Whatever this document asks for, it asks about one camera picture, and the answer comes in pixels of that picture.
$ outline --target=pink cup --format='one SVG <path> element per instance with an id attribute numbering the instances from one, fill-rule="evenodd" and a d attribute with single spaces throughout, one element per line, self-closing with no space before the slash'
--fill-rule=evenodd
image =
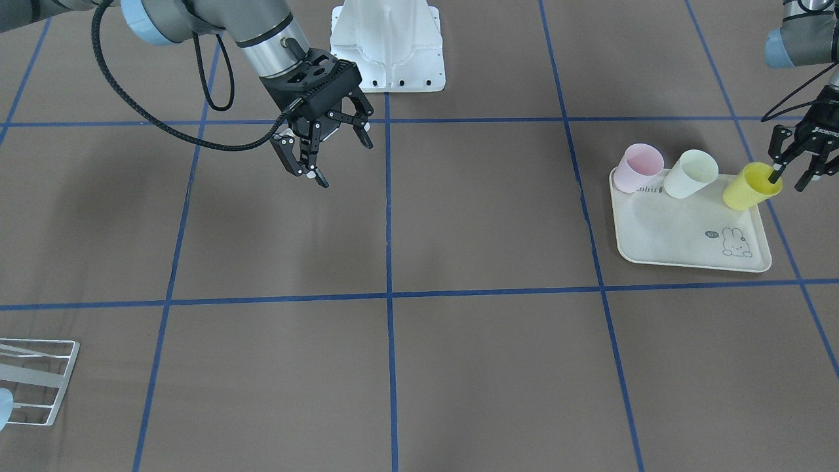
<path id="1" fill-rule="evenodd" d="M 635 193 L 664 169 L 664 157 L 649 144 L 633 144 L 623 153 L 612 181 L 623 193 Z"/>

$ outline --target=cartoon rabbit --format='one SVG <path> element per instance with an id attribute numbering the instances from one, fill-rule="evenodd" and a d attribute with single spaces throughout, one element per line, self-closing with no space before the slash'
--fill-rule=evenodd
<path id="1" fill-rule="evenodd" d="M 748 250 L 748 243 L 743 237 L 743 231 L 740 228 L 725 228 L 722 230 L 722 251 L 725 255 L 733 255 L 736 257 L 752 257 L 751 251 Z"/>

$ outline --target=black cable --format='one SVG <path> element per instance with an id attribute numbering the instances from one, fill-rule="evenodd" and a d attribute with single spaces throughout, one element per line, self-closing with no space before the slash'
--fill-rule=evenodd
<path id="1" fill-rule="evenodd" d="M 832 68 L 836 67 L 837 65 L 839 65 L 839 62 L 834 62 L 834 63 L 830 64 L 830 65 L 829 65 L 828 67 L 826 67 L 823 71 L 821 71 L 821 72 L 819 72 L 818 74 L 814 75 L 813 77 L 811 77 L 811 79 L 809 79 L 808 81 L 804 82 L 804 83 L 803 83 L 800 87 L 798 87 L 798 88 L 796 88 L 795 90 L 793 90 L 793 91 L 792 91 L 789 95 L 787 95 L 786 97 L 784 97 L 784 99 L 783 99 L 783 100 L 781 100 L 780 102 L 778 102 L 777 104 L 775 104 L 775 106 L 774 106 L 774 107 L 771 107 L 771 108 L 769 109 L 769 111 L 768 111 L 768 112 L 766 112 L 766 114 L 764 114 L 764 116 L 763 116 L 762 118 L 760 118 L 760 123 L 765 123 L 765 122 L 767 122 L 767 121 L 769 121 L 769 120 L 771 120 L 771 119 L 775 119 L 775 118 L 777 118 L 777 117 L 779 117 L 779 116 L 781 116 L 781 115 L 783 115 L 783 114 L 785 114 L 785 113 L 789 113 L 789 112 L 791 112 L 791 111 L 793 111 L 793 110 L 797 110 L 797 109 L 799 109 L 799 108 L 809 107 L 810 105 L 813 105 L 814 103 L 821 103 L 821 102 L 819 102 L 818 100 L 813 100 L 812 102 L 801 103 L 800 105 L 795 105 L 794 107 L 790 107 L 790 108 L 787 108 L 787 109 L 782 110 L 782 111 L 780 111 L 780 112 L 777 112 L 776 114 L 772 114 L 772 112 L 774 112 L 775 110 L 777 110 L 777 109 L 778 109 L 778 107 L 780 107 L 781 105 L 783 105 L 784 103 L 786 103 L 786 101 L 787 101 L 787 100 L 789 100 L 789 99 L 791 99 L 791 98 L 792 98 L 792 97 L 793 97 L 796 93 L 801 92 L 802 90 L 804 90 L 804 87 L 807 87 L 808 85 L 810 85 L 811 83 L 813 83 L 813 82 L 814 82 L 816 79 L 818 79 L 819 77 L 824 76 L 824 75 L 825 75 L 825 74 L 826 74 L 826 73 L 827 73 L 830 69 L 832 69 Z"/>
<path id="2" fill-rule="evenodd" d="M 803 2 L 802 0 L 797 0 L 797 1 L 798 1 L 798 6 L 799 6 L 799 7 L 801 7 L 801 9 L 802 9 L 802 10 L 804 10 L 804 11 L 806 11 L 807 13 L 820 13 L 820 12 L 823 12 L 823 11 L 827 10 L 827 9 L 828 9 L 828 8 L 829 8 L 829 7 L 830 7 L 833 3 L 835 3 L 835 2 L 836 2 L 836 0 L 831 0 L 830 2 L 825 3 L 824 5 L 822 5 L 822 6 L 821 6 L 821 7 L 819 7 L 819 8 L 813 8 L 813 9 L 810 9 L 810 8 L 807 8 L 807 7 L 805 7 L 805 6 L 804 6 L 804 2 Z"/>
<path id="3" fill-rule="evenodd" d="M 195 61 L 198 62 L 198 76 L 201 78 L 201 88 L 204 89 L 204 98 L 207 100 L 207 104 L 210 105 L 210 108 L 216 110 L 217 112 L 226 112 L 233 106 L 233 98 L 236 97 L 236 83 L 233 81 L 233 67 L 230 65 L 230 56 L 227 55 L 227 48 L 224 47 L 220 34 L 216 34 L 216 41 L 218 41 L 219 48 L 221 48 L 221 54 L 224 55 L 224 62 L 227 64 L 227 76 L 230 78 L 230 97 L 227 99 L 227 105 L 224 105 L 223 107 L 216 105 L 212 101 L 212 97 L 210 97 L 210 88 L 207 86 L 207 79 L 206 76 L 204 76 L 204 60 L 201 57 L 201 42 L 198 40 L 198 34 L 192 34 L 192 42 L 195 44 Z"/>
<path id="4" fill-rule="evenodd" d="M 227 145 L 227 144 L 218 144 L 213 143 L 211 141 L 205 141 L 204 139 L 198 139 L 193 136 L 189 136 L 188 134 L 181 133 L 177 129 L 170 127 L 168 124 L 158 120 L 155 118 L 151 113 L 147 112 L 143 107 L 141 107 L 137 102 L 131 98 L 127 92 L 125 92 L 122 87 L 119 86 L 117 83 L 117 79 L 111 74 L 111 71 L 108 69 L 107 64 L 105 63 L 105 56 L 102 54 L 102 39 L 100 38 L 100 33 L 102 29 L 102 15 L 105 14 L 106 8 L 108 8 L 113 0 L 102 0 L 102 3 L 96 7 L 96 11 L 93 13 L 93 21 L 91 23 L 91 42 L 93 43 L 93 55 L 96 57 L 96 63 L 99 65 L 99 70 L 102 71 L 102 74 L 105 76 L 108 85 L 111 86 L 113 91 L 119 95 L 119 97 L 128 104 L 129 107 L 133 108 L 133 110 L 140 114 L 143 118 L 146 118 L 151 124 L 154 126 L 163 129 L 166 133 L 175 136 L 177 139 L 181 139 L 186 141 L 190 144 L 195 144 L 204 148 L 209 149 L 216 149 L 220 151 L 228 151 L 228 152 L 238 152 L 238 151 L 246 151 L 249 149 L 257 148 L 258 146 L 265 144 L 274 136 L 274 133 L 279 129 L 280 125 L 283 124 L 285 117 L 292 113 L 302 102 L 301 98 L 294 100 L 277 118 L 277 121 L 271 126 L 271 129 L 265 134 L 262 138 L 253 141 L 252 143 L 248 144 L 240 144 L 240 145 Z"/>

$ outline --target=tray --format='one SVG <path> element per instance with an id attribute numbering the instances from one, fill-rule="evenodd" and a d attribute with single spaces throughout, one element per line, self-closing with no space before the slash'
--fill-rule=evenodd
<path id="1" fill-rule="evenodd" d="M 635 193 L 619 191 L 609 174 L 618 252 L 636 264 L 765 272 L 772 266 L 757 207 L 737 212 L 722 202 L 734 176 L 679 200 L 664 191 L 664 169 Z"/>

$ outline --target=cup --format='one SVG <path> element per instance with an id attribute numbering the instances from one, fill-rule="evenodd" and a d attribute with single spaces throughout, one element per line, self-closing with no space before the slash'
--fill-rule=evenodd
<path id="1" fill-rule="evenodd" d="M 612 182 L 623 193 L 635 193 L 663 169 L 664 157 L 656 148 L 649 144 L 633 144 L 623 153 Z"/>
<path id="2" fill-rule="evenodd" d="M 770 182 L 771 174 L 772 166 L 763 162 L 746 165 L 722 191 L 722 200 L 732 210 L 741 212 L 778 195 L 783 188 L 783 182 L 781 179 L 775 183 Z"/>
<path id="3" fill-rule="evenodd" d="M 711 184 L 719 175 L 720 168 L 710 154 L 698 149 L 687 150 L 664 178 L 664 191 L 673 198 L 686 198 Z"/>

